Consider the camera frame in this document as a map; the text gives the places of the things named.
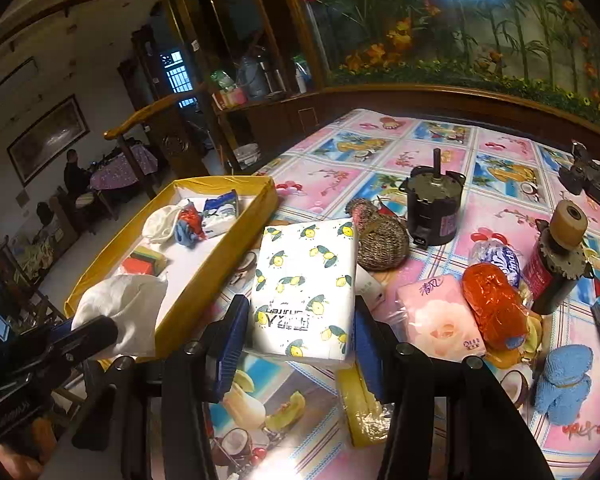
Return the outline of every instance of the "white bottle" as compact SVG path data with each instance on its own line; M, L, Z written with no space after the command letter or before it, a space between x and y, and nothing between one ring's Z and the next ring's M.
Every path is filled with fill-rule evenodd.
M298 67L296 67L296 81L298 82L298 89L300 93L306 94L306 83L304 82L304 77L302 77Z

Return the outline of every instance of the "knitted brown ball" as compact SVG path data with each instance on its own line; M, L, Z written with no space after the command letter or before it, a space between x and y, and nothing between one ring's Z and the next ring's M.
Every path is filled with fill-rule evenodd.
M365 198L354 198L345 211L358 230L358 263L363 269L386 270L402 263L409 254L409 235L397 218L380 214Z

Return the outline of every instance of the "orange plastic package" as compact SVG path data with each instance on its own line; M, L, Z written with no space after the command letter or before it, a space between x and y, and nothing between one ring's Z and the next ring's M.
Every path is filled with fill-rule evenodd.
M462 293L488 346L513 350L522 345L527 313L504 272L486 262L467 267L462 275Z

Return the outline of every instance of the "screw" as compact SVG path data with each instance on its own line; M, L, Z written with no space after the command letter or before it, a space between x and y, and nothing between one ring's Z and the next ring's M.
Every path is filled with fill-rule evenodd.
M408 343L400 343L395 346L395 351L400 355L411 355L413 354L413 346Z
M123 355L122 357L117 358L114 361L113 365L118 370L124 370L125 368L129 368L134 363L135 361L132 357L129 357L128 355Z
M479 370L480 368L482 368L482 359L480 359L479 357L476 357L475 355L470 355L467 359L466 359L466 364L468 365L469 368L473 368L474 370Z
M198 341L191 341L189 344L187 344L184 347L184 353L193 355L198 351L199 346L200 346L200 343Z

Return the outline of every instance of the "table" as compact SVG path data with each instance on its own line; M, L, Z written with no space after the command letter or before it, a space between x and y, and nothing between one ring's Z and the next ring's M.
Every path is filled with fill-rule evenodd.
M474 233L503 235L524 266L538 237L535 220L548 220L563 198L573 200L589 218L585 242L600 279L600 207L584 193L570 195L558 181L559 164L569 165L573 161L570 154L528 139L476 126L387 118L369 110L353 110L296 144L257 174L268 174L276 184L285 184L278 190L281 203L273 217L277 220L343 218L347 202L355 197L383 202L404 216L406 197L398 187L415 166L432 165L432 150L436 147L442 150L443 171L460 171L467 176L458 234L446 246L428 250L412 246L401 267L375 273L386 286L386 301L374 315L394 300L399 285L440 274L451 273L459 278L467 266ZM234 294L249 296L253 275L254 268L237 271L209 309L205 322L221 317ZM552 317L550 347L582 343L593 349L594 363L589 373L592 390L580 411L578 431L549 425L546 416L534 412L528 401L522 409L556 478L577 477L600 448L600 340L590 311L596 300L592 280L578 282L570 300ZM248 355L243 355L238 367L253 380L250 396L264 405L267 415L282 402L289 402L295 390L306 399L304 415L282 443L269 449L258 466L263 468L258 478L376 478L382 449L353 449L347 444L348 432L339 421L330 370L296 363L277 365ZM216 437L235 427L225 407L212 405L210 410ZM432 478L443 478L443 417L438 406L433 444L437 460L432 460L436 463L430 471ZM249 433L253 447L266 447L269 441L260 430ZM218 468L221 480L230 472L225 466Z
M144 174L158 171L158 160L142 144L131 147L131 153L138 161ZM124 153L112 158L106 165L91 175L91 187L97 190L119 189L131 186L138 181Z

